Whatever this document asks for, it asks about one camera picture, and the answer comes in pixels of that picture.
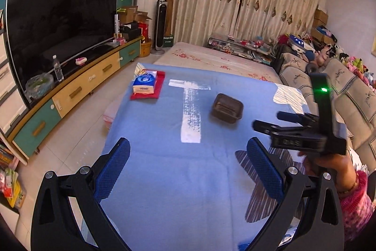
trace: tissue pack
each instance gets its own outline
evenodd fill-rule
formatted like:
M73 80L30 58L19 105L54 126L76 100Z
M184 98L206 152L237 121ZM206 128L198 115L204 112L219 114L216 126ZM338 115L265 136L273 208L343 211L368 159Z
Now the tissue pack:
M155 82L157 80L156 71L142 70L133 82L134 94L154 94Z

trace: black handheld controller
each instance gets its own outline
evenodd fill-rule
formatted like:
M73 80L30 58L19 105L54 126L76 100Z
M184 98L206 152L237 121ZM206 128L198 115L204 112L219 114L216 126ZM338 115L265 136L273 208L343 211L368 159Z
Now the black handheld controller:
M330 81L326 74L311 73L309 75L313 88L313 96L318 105L318 116L304 113L292 114L278 112L279 120L298 123L300 126L280 127L275 124L255 120L252 124L257 132L267 134L271 139L271 147L292 149L307 153L309 159L318 155L337 153L346 154L346 125L335 119ZM335 171L329 170L335 177Z

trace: tower fan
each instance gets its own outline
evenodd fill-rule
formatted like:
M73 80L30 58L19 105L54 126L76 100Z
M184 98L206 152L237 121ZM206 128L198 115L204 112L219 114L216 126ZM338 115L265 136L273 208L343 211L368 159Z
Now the tower fan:
M154 24L154 48L151 50L152 54L164 54L163 37L164 26L166 22L167 1L157 0L157 10L155 14Z

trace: water bottle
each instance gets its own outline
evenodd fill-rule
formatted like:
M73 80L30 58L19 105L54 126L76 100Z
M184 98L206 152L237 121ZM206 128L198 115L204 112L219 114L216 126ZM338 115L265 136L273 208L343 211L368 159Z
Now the water bottle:
M56 78L58 81L63 81L64 80L64 75L63 72L61 71L61 66L59 60L56 58L56 55L52 57L53 59L53 69L55 70Z

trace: metal screw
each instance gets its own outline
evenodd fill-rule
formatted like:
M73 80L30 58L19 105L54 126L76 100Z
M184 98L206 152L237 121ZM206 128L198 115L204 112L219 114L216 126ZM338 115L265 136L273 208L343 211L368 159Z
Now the metal screw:
M53 171L46 172L46 175L45 175L46 179L51 179L52 176L53 176Z
M84 166L80 168L80 174L85 175L90 171L90 168L88 166Z
M329 173L327 173L327 172L324 172L324 173L323 173L323 177L324 177L324 179L326 179L326 180L330 180L330 179L332 178L332 176L331 176Z
M290 174L292 174L292 175L295 175L295 174L298 173L298 169L295 168L295 167L293 167L293 166L291 166L291 167L288 168L288 172L289 172Z

